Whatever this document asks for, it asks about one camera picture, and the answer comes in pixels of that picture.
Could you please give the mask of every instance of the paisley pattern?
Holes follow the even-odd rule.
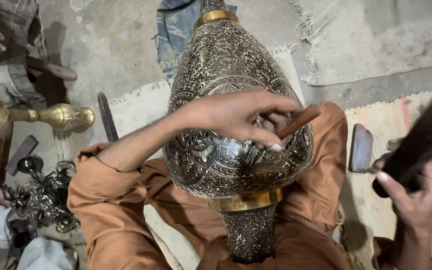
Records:
[[[234,21],[209,21],[198,28],[183,53],[168,110],[255,85],[295,97],[279,66],[252,34]],[[307,167],[313,131],[310,124],[303,126],[282,152],[275,153],[251,141],[194,129],[171,140],[164,151],[174,183],[189,193],[210,198],[257,194],[288,185]]]
[[[219,213],[236,261],[258,262],[272,255],[275,208],[276,204],[273,204],[246,211]]]

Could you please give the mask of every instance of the hand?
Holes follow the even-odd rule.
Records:
[[[375,181],[379,181],[393,200],[393,210],[397,216],[393,244],[377,257],[379,267],[432,269],[432,161],[426,163],[417,175],[422,189],[408,194],[400,183],[381,171],[390,156],[391,153],[383,155],[369,169],[369,172],[376,173]]]
[[[279,152],[285,142],[275,134],[288,123],[285,113],[295,114],[303,109],[299,100],[266,91],[262,86],[249,90],[201,97],[177,110],[185,114],[188,128],[204,128],[218,135],[240,141],[254,141]],[[257,117],[263,118],[263,127],[255,125]]]
[[[387,173],[381,171],[390,153],[376,160],[369,169],[376,174],[376,179],[393,200],[398,218],[413,233],[432,234],[432,161],[424,165],[418,177],[422,188],[414,193],[406,193],[405,188]]]

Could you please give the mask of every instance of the metal ornament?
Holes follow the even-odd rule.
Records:
[[[296,97],[271,54],[229,13],[222,0],[201,0],[202,16],[179,62],[168,111],[199,97],[257,85]],[[184,132],[164,146],[173,182],[208,198],[210,208],[220,212],[239,262],[262,261],[272,254],[272,219],[282,199],[280,188],[293,182],[311,162],[311,125],[292,135],[279,153],[204,129]]]
[[[75,164],[60,161],[56,170],[41,177],[42,160],[35,156],[27,156],[18,162],[21,173],[30,174],[33,181],[24,184],[15,194],[7,186],[3,186],[5,199],[11,204],[17,219],[28,220],[31,229],[41,225],[56,223],[58,233],[67,233],[79,225],[79,220],[66,206],[68,187],[71,181],[69,172],[76,173]]]
[[[15,109],[6,107],[0,100],[0,129],[7,122],[45,122],[55,129],[70,130],[77,127],[91,127],[95,122],[95,113],[88,107],[59,103],[47,109]]]

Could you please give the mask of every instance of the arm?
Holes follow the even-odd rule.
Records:
[[[275,132],[287,125],[283,113],[296,113],[301,109],[297,99],[271,94],[261,86],[249,91],[202,97],[118,140],[97,157],[118,171],[131,172],[170,139],[192,128],[205,128],[241,141],[252,140],[281,151],[283,142]],[[253,125],[258,115],[267,119],[263,123],[267,130]]]
[[[170,181],[169,174],[160,159],[141,164],[171,138],[205,128],[280,151],[283,142],[275,132],[287,125],[286,112],[299,110],[297,99],[255,87],[198,98],[113,144],[83,150],[75,160],[68,207],[81,221],[90,268],[169,269],[143,218],[144,183]],[[267,129],[254,126],[258,115],[268,119]]]
[[[377,172],[377,181],[393,200],[398,219],[394,242],[377,259],[379,267],[429,270],[432,268],[432,161],[420,172],[423,188],[407,194],[402,185],[380,171],[387,157],[377,160],[371,170]]]

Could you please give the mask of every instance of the knee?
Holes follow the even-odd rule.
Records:
[[[321,114],[331,115],[331,118],[335,121],[341,119],[346,120],[346,114],[343,109],[333,102],[323,102],[321,106]]]

